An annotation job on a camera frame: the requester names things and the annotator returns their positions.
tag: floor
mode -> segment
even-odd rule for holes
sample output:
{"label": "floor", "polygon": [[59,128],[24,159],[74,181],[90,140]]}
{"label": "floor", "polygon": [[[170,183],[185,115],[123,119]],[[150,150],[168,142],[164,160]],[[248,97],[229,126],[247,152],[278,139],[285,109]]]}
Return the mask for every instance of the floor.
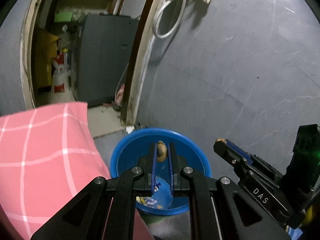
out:
{"label": "floor", "polygon": [[151,234],[162,240],[191,240],[189,211],[165,217],[158,223],[147,224]]}
{"label": "floor", "polygon": [[[37,106],[72,101],[75,99],[71,90],[61,93],[46,92],[36,98]],[[125,125],[120,120],[120,112],[116,112],[111,106],[90,107],[88,109],[88,125],[93,138],[125,130]]]}

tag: white cable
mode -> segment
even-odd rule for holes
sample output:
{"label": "white cable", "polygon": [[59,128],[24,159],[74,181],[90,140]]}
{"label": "white cable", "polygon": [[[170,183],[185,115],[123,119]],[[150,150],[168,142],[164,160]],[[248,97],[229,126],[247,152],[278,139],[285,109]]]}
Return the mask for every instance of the white cable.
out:
{"label": "white cable", "polygon": [[116,102],[116,96],[117,96],[117,92],[118,92],[119,85],[120,85],[120,83],[121,83],[121,80],[123,79],[124,73],[127,71],[128,65],[129,65],[129,63],[128,63],[127,66],[125,67],[125,69],[124,69],[124,71],[123,71],[123,73],[122,73],[122,76],[121,76],[121,78],[120,78],[120,80],[119,80],[119,82],[118,82],[118,85],[117,85],[117,88],[116,88],[116,92],[115,92],[115,102]]}
{"label": "white cable", "polygon": [[156,13],[154,19],[153,19],[153,26],[152,26],[152,32],[153,34],[160,38],[160,39],[165,39],[166,37],[170,36],[172,33],[174,33],[179,24],[181,23],[181,20],[182,20],[182,16],[183,16],[183,13],[184,13],[184,10],[186,8],[186,3],[187,3],[187,0],[182,0],[182,6],[181,6],[181,11],[180,11],[180,14],[179,14],[179,17],[177,19],[177,22],[176,24],[172,27],[172,29],[170,31],[168,31],[166,34],[163,34],[163,35],[160,35],[158,34],[158,27],[159,27],[159,19],[161,18],[162,16],[162,13],[164,11],[164,9],[171,3],[172,1],[169,0],[167,2],[165,2],[165,4],[161,7],[161,9]]}

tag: white grid pattern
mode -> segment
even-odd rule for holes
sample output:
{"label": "white grid pattern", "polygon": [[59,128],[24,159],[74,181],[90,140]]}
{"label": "white grid pattern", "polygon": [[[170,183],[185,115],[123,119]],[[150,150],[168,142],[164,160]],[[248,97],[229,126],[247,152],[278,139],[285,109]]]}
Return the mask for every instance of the white grid pattern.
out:
{"label": "white grid pattern", "polygon": [[[20,208],[21,208],[21,213],[22,215],[18,214],[13,214],[11,212],[5,211],[6,215],[9,218],[23,221],[25,224],[26,232],[28,234],[28,237],[31,238],[32,233],[30,230],[30,225],[29,223],[39,223],[39,224],[44,224],[47,222],[50,218],[48,217],[32,217],[32,216],[27,216],[26,214],[26,208],[25,208],[25,199],[24,199],[24,175],[25,175],[25,166],[31,166],[31,165],[36,165],[36,164],[41,164],[44,162],[48,162],[50,160],[53,160],[59,156],[63,156],[63,163],[64,163],[64,170],[68,182],[69,189],[71,191],[72,197],[74,197],[77,194],[77,190],[74,184],[74,180],[72,177],[72,172],[71,172],[71,167],[70,167],[70,162],[69,162],[69,154],[90,154],[90,155],[99,155],[99,152],[97,151],[90,151],[87,149],[83,148],[68,148],[68,142],[67,142],[67,123],[68,123],[68,117],[71,117],[75,120],[77,120],[80,124],[85,125],[86,127],[88,126],[87,122],[83,122],[82,120],[78,119],[76,116],[69,114],[68,113],[68,104],[65,104],[63,114],[57,114],[56,116],[51,117],[50,119],[43,121],[43,122],[38,122],[38,123],[33,123],[36,113],[38,109],[35,109],[31,119],[29,121],[29,124],[27,125],[22,125],[22,126],[17,126],[13,128],[7,128],[7,124],[9,121],[9,117],[7,116],[4,120],[4,123],[2,127],[0,127],[0,142],[1,139],[3,138],[3,135],[5,132],[10,132],[10,131],[17,131],[17,130],[23,130],[27,129],[27,134],[26,138],[24,141],[23,145],[23,152],[22,152],[22,160],[21,162],[16,162],[16,163],[0,163],[0,167],[21,167],[21,172],[20,172]],[[26,155],[27,155],[27,149],[28,149],[28,142],[30,138],[30,133],[32,128],[39,127],[46,125],[55,119],[63,118],[62,122],[62,150],[56,151],[55,153],[51,154],[50,156],[39,158],[36,160],[32,161],[26,161]]]}
{"label": "white grid pattern", "polygon": [[[26,160],[26,156],[27,156],[27,148],[28,148],[28,142],[29,142],[29,138],[30,138],[30,133],[31,133],[31,128],[32,128],[32,123],[33,120],[35,119],[37,113],[37,109],[34,110],[32,117],[30,119],[29,125],[28,125],[28,131],[27,131],[27,135],[26,135],[26,139],[24,141],[24,145],[23,145],[23,152],[22,152],[22,163],[25,163]],[[27,230],[27,234],[29,237],[31,237],[31,231],[30,231],[30,225],[28,223],[28,219],[27,219],[27,214],[26,214],[26,207],[25,207],[25,203],[24,203],[24,172],[25,172],[25,166],[21,165],[21,175],[20,175],[20,206],[21,206],[21,211],[22,211],[22,216],[23,216],[23,221],[24,224],[26,226],[26,230]]]}

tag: pink pillow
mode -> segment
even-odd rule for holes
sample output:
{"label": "pink pillow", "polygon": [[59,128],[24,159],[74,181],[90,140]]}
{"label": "pink pillow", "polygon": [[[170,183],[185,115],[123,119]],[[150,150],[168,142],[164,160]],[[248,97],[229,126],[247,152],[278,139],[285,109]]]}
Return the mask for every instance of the pink pillow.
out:
{"label": "pink pillow", "polygon": [[[97,176],[110,178],[88,129],[86,103],[0,117],[0,204],[24,239]],[[137,211],[134,238],[153,239]]]}

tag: silver screw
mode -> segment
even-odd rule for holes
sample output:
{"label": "silver screw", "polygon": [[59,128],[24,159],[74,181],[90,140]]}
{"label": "silver screw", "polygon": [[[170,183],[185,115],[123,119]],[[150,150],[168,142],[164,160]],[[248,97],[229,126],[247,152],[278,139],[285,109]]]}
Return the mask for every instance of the silver screw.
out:
{"label": "silver screw", "polygon": [[230,183],[230,179],[227,178],[227,177],[223,177],[223,178],[221,178],[221,183],[225,184],[225,185],[228,185]]}
{"label": "silver screw", "polygon": [[142,171],[142,169],[138,166],[132,168],[132,172],[135,174],[139,174],[141,171]]}
{"label": "silver screw", "polygon": [[190,173],[193,173],[193,168],[191,168],[191,167],[184,167],[184,168],[183,168],[183,171],[184,171],[185,173],[190,174]]}
{"label": "silver screw", "polygon": [[93,180],[96,184],[100,184],[102,182],[104,182],[104,177],[95,177],[94,180]]}

